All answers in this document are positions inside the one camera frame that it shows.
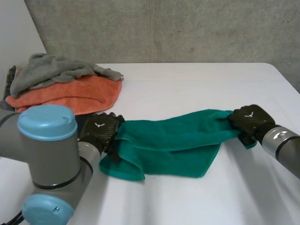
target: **glove logo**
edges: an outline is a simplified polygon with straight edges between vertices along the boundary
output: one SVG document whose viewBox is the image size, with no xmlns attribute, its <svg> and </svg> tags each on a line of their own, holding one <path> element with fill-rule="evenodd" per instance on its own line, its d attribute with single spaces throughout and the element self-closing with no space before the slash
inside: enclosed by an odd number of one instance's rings
<svg viewBox="0 0 300 225">
<path fill-rule="evenodd" d="M 244 117 L 251 117 L 251 118 L 252 118 L 252 117 L 253 117 L 253 114 L 254 114 L 254 113 L 253 113 L 253 112 L 251 112 L 251 114 L 250 114 L 250 115 L 248 115 L 248 116 L 244 116 Z"/>
<path fill-rule="evenodd" d="M 99 127 L 102 127 L 102 126 L 104 126 L 105 125 L 105 123 L 103 123 L 103 124 L 97 124 L 97 123 L 95 123 L 95 125 L 99 128 Z"/>
</svg>

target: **gray wall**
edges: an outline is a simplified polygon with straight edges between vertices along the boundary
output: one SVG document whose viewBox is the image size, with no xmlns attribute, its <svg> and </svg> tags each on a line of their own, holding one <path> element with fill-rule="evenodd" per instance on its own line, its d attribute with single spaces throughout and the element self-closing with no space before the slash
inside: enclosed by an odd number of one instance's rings
<svg viewBox="0 0 300 225">
<path fill-rule="evenodd" d="M 47 52 L 95 63 L 267 62 L 300 91 L 300 0 L 25 0 Z"/>
</svg>

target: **blue joint cap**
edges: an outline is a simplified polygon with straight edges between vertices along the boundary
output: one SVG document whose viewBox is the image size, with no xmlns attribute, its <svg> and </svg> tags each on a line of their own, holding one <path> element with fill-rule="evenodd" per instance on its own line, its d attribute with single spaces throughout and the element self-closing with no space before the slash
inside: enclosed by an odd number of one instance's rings
<svg viewBox="0 0 300 225">
<path fill-rule="evenodd" d="M 73 214 L 69 203 L 44 194 L 28 196 L 22 209 L 24 219 L 32 225 L 66 225 Z"/>
<path fill-rule="evenodd" d="M 25 110 L 18 118 L 20 132 L 39 141 L 64 140 L 77 132 L 71 109 L 62 105 L 39 105 Z"/>
</svg>

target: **black ring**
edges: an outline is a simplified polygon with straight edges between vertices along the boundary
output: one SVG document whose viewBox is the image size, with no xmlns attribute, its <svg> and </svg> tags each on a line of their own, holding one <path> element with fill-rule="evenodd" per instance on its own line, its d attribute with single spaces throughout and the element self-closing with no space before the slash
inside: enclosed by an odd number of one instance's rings
<svg viewBox="0 0 300 225">
<path fill-rule="evenodd" d="M 81 160 L 81 161 L 83 161 L 83 162 L 85 162 L 85 163 L 86 163 L 86 165 L 88 165 L 88 167 L 90 168 L 90 171 L 92 172 L 92 175 L 93 175 L 93 173 L 94 173 L 94 170 L 93 170 L 93 167 L 92 167 L 92 165 L 89 163 L 89 161 L 88 161 L 88 160 L 86 160 L 85 158 L 83 158 L 82 156 L 80 156 L 80 160 Z"/>
<path fill-rule="evenodd" d="M 278 146 L 277 150 L 276 150 L 276 153 L 275 153 L 275 157 L 276 157 L 276 160 L 278 161 L 278 155 L 279 155 L 279 152 L 281 150 L 281 148 L 287 143 L 289 142 L 290 140 L 292 139 L 296 139 L 296 138 L 300 138 L 300 136 L 294 136 L 294 137 L 289 137 L 288 139 L 284 140 L 283 142 L 281 142 L 281 144 Z"/>
<path fill-rule="evenodd" d="M 81 170 L 78 171 L 78 173 L 71 179 L 65 181 L 65 182 L 62 182 L 60 184 L 55 184 L 55 185 L 39 185 L 37 183 L 35 183 L 34 181 L 32 181 L 33 185 L 36 186 L 37 188 L 40 188 L 40 189 L 44 189 L 44 190 L 54 190 L 54 189 L 58 189 L 58 188 L 62 188 L 66 185 L 69 185 L 70 183 L 72 183 L 73 181 L 75 181 L 79 175 L 80 175 L 80 172 Z"/>
</svg>

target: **teal towel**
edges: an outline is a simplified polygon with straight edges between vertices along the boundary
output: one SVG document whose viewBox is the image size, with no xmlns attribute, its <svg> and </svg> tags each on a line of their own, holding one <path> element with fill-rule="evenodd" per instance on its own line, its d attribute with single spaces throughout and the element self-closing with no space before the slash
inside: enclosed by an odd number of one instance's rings
<svg viewBox="0 0 300 225">
<path fill-rule="evenodd" d="M 240 133 L 226 119 L 230 114 L 208 109 L 161 121 L 125 121 L 115 138 L 120 162 L 106 156 L 100 170 L 125 180 L 144 180 L 144 174 L 202 177 L 221 143 Z"/>
</svg>

